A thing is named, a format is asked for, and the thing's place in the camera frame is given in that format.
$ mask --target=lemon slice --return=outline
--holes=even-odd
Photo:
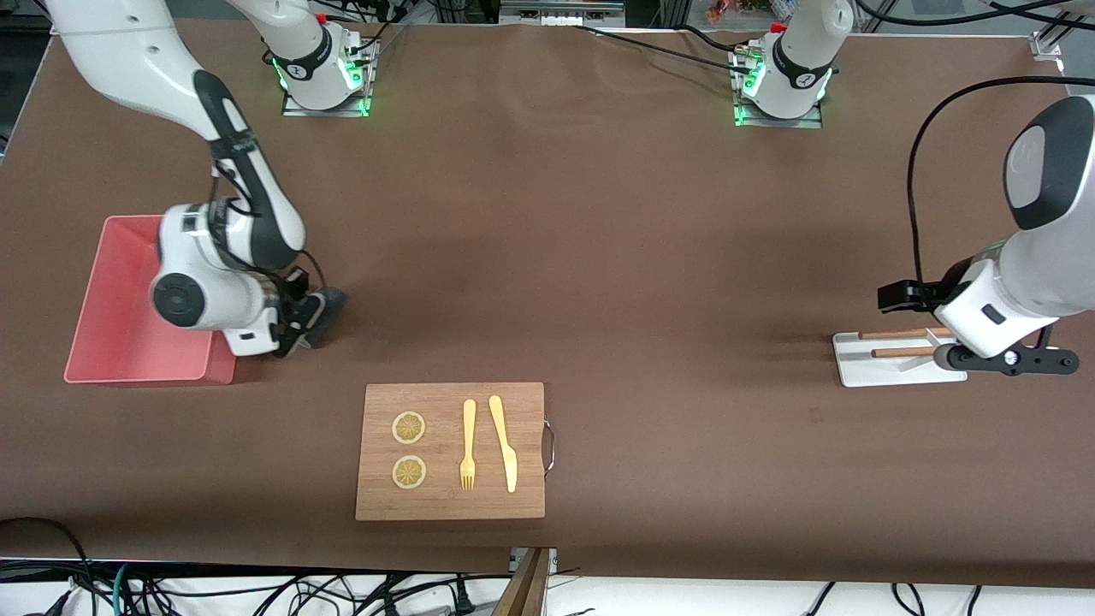
[[[392,481],[404,490],[413,490],[426,479],[426,463],[418,456],[403,456],[392,467]]]
[[[392,437],[404,445],[418,441],[425,433],[426,420],[414,411],[400,414],[392,422]]]

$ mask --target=pink plastic bin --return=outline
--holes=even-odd
[[[103,223],[65,368],[67,383],[191,387],[232,382],[235,357],[223,335],[176,328],[152,307],[160,218],[112,216]]]

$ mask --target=yellow plastic knife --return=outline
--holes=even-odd
[[[506,464],[506,490],[512,492],[517,489],[517,452],[506,441],[506,415],[502,409],[502,398],[491,396],[488,403],[494,429],[498,431],[498,443],[502,444],[502,462]]]

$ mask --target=wooden board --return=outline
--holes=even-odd
[[[498,434],[487,399],[502,397],[506,435],[517,452],[517,489],[506,491]],[[460,488],[464,456],[463,404],[475,400],[475,488]],[[404,411],[423,417],[422,439],[405,445],[392,437],[392,422]],[[369,385],[361,422],[356,519],[487,520],[544,516],[544,429],[542,383],[441,383]],[[405,490],[392,480],[392,466],[418,456],[426,478]]]

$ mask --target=brown paper sheet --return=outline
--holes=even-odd
[[[584,574],[1095,583],[1092,369],[848,391],[828,344],[929,325],[874,305],[912,271],[908,148],[950,92],[1051,70],[1024,39],[852,37],[810,131],[736,128],[718,70],[555,27],[413,27],[372,117],[283,118],[246,23],[180,30],[351,302],[326,349],[241,360],[230,387],[64,384],[103,219],[209,178],[200,139],[94,93],[55,42],[0,165],[0,515],[99,558],[497,570],[544,545]],[[1061,95],[936,121],[930,275],[1012,232],[1004,152]],[[1056,337],[1095,361],[1091,315]],[[366,384],[523,381],[558,434],[543,521],[354,522]]]

